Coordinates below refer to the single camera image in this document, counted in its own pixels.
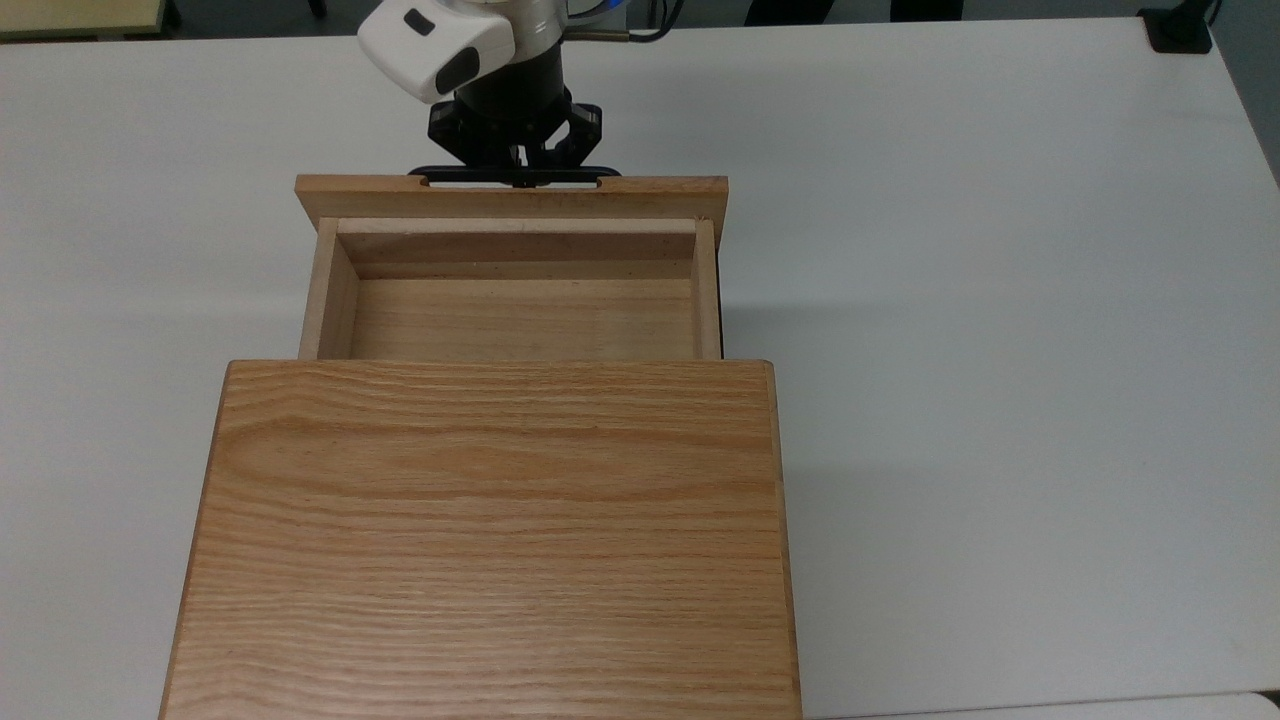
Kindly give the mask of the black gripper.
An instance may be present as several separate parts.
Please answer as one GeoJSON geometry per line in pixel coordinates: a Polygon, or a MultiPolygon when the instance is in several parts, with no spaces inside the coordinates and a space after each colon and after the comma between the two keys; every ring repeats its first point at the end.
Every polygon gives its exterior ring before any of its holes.
{"type": "Polygon", "coordinates": [[[599,106],[572,102],[562,44],[431,105],[428,137],[470,169],[576,170],[603,137],[599,106]]]}

